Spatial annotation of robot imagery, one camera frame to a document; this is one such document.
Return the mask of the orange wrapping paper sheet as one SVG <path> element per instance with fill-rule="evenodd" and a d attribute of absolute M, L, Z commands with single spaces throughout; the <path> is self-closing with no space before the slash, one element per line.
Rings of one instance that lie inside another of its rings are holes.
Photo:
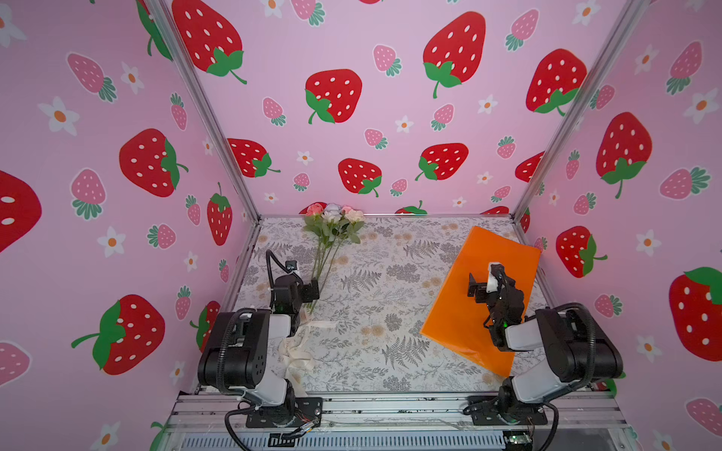
<path fill-rule="evenodd" d="M 494 264 L 504 267 L 529 305 L 542 252 L 503 238 L 481 227 L 472 227 L 428 315 L 421 334 L 474 364 L 502 377 L 513 367 L 513 353 L 493 343 L 491 308 L 496 297 L 488 287 L 494 282 Z"/>

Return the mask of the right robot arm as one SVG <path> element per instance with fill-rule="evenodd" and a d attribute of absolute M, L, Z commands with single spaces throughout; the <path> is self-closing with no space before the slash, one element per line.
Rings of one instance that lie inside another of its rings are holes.
<path fill-rule="evenodd" d="M 544 424 L 550 401 L 622 376 L 622 356 L 584 304 L 537 309 L 527 317 L 525 295 L 500 263 L 489 265 L 485 282 L 470 276 L 467 295 L 488 307 L 483 327 L 499 351 L 545 352 L 537 365 L 505 379 L 496 396 L 468 398 L 463 414 L 476 425 Z"/>

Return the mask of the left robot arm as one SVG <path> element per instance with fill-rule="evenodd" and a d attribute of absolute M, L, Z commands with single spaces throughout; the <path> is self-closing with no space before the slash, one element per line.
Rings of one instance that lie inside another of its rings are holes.
<path fill-rule="evenodd" d="M 320 297 L 316 279 L 306 283 L 297 274 L 297 263 L 282 263 L 265 253 L 271 300 L 267 308 L 246 307 L 217 316 L 202 352 L 197 378 L 224 395 L 244 397 L 261 408 L 291 408 L 295 394 L 291 383 L 266 370 L 271 339 L 295 335 L 306 304 Z"/>

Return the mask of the cream ribbon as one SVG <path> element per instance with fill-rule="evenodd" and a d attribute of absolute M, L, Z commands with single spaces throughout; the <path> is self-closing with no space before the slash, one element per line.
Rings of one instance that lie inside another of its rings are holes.
<path fill-rule="evenodd" d="M 283 338 L 278 346 L 278 354 L 285 370 L 284 378 L 291 383 L 295 395 L 306 398 L 308 392 L 303 378 L 316 366 L 313 354 L 306 349 L 312 330 L 334 330 L 336 321 L 308 321 L 299 326 L 294 336 Z"/>

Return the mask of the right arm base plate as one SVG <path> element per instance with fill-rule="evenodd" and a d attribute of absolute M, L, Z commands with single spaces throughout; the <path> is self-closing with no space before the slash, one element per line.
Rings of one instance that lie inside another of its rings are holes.
<path fill-rule="evenodd" d="M 544 426 L 548 424 L 545 408 L 537 404 L 513 402 L 498 396 L 471 396 L 462 413 L 470 416 L 475 426 Z"/>

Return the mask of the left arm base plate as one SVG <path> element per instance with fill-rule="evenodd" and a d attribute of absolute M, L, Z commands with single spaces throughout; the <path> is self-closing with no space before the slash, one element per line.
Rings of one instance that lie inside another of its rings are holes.
<path fill-rule="evenodd" d="M 318 426 L 323 414 L 323 398 L 295 398 L 276 407 L 260 407 L 246 417 L 247 428 L 301 428 Z"/>

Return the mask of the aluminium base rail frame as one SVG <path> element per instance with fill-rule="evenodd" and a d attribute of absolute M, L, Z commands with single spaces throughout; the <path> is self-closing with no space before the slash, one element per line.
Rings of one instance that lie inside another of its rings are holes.
<path fill-rule="evenodd" d="M 290 428 L 246 427 L 233 397 L 179 397 L 161 450 L 639 450 L 637 434 L 607 392 L 577 392 L 508 425 L 464 415 L 467 393 L 321 393 L 320 422 L 300 438 Z"/>

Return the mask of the left vertical aluminium post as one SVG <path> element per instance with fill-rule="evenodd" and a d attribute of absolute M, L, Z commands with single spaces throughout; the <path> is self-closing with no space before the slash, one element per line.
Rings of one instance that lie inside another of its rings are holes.
<path fill-rule="evenodd" d="M 178 28 L 173 22 L 169 5 L 165 1 L 150 0 L 148 6 L 238 197 L 242 200 L 251 222 L 258 224 L 261 221 L 261 215 L 244 184 L 244 177 L 236 163 L 231 147 L 199 82 L 196 68 L 188 56 Z"/>

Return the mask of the vertical aluminium post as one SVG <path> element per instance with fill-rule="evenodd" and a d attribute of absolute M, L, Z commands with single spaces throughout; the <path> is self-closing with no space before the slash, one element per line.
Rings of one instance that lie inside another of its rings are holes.
<path fill-rule="evenodd" d="M 165 1 L 150 0 L 148 6 L 238 197 L 242 200 L 251 222 L 258 224 L 261 221 L 261 215 L 244 184 L 244 177 L 236 163 L 231 147 L 199 82 L 196 68 L 188 56 L 178 28 L 173 22 L 169 5 Z"/>
<path fill-rule="evenodd" d="M 639 21 L 648 9 L 650 1 L 633 0 L 627 1 L 620 12 L 614 26 L 612 26 L 604 45 L 589 69 L 588 76 L 582 84 L 579 93 L 572 102 L 572 106 L 566 117 L 560 123 L 558 131 L 553 135 L 550 144 L 545 150 L 528 188 L 524 191 L 516 210 L 511 215 L 513 225 L 520 226 L 521 219 L 526 209 L 530 206 L 535 195 L 538 193 L 547 173 L 553 167 L 558 154 L 563 150 L 575 132 L 575 126 L 587 112 L 592 95 L 596 92 L 601 82 L 605 81 L 609 72 L 613 69 L 620 52 L 624 49 L 628 39 L 634 33 Z"/>

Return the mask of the right vertical aluminium post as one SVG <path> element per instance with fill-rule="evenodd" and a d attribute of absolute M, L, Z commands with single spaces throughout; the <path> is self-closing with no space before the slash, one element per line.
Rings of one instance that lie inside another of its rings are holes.
<path fill-rule="evenodd" d="M 526 209 L 530 206 L 535 195 L 538 193 L 547 173 L 553 167 L 558 154 L 563 150 L 575 132 L 575 126 L 587 112 L 592 95 L 596 92 L 601 82 L 605 81 L 609 72 L 613 69 L 620 52 L 624 49 L 628 39 L 634 33 L 639 21 L 648 9 L 650 1 L 633 0 L 627 1 L 620 12 L 614 26 L 612 26 L 604 45 L 589 69 L 588 76 L 582 84 L 579 93 L 572 102 L 572 106 L 566 117 L 560 123 L 558 131 L 553 135 L 550 144 L 545 150 L 528 188 L 524 191 L 516 210 L 511 215 L 513 225 L 520 226 L 521 219 Z"/>

